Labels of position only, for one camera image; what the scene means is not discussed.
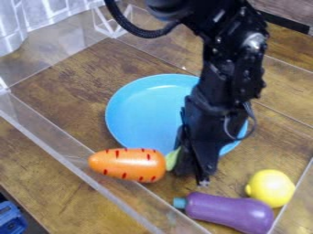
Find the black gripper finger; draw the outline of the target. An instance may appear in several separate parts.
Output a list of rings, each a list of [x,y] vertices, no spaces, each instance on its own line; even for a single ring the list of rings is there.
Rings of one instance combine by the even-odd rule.
[[[173,149],[177,151],[177,158],[173,166],[173,173],[177,176],[185,176],[193,173],[195,169],[195,153],[192,139],[187,124],[185,108],[179,111],[180,126],[177,127],[176,140]]]
[[[192,157],[195,160],[195,181],[197,186],[208,186],[209,177],[218,169],[220,151],[224,146],[231,144],[226,142],[191,141]]]

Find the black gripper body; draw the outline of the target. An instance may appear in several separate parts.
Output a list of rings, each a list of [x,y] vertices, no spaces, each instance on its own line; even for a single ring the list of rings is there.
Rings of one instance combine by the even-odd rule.
[[[177,147],[187,152],[228,153],[256,126],[248,101],[212,105],[197,87],[184,97],[180,120]]]

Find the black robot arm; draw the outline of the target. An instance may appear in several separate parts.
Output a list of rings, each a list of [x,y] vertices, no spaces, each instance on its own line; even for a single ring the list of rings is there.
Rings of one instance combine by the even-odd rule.
[[[250,100],[260,96],[266,23],[247,0],[145,0],[149,13],[177,21],[203,40],[203,69],[180,109],[173,173],[199,186],[218,169],[220,149],[244,139],[256,122]]]

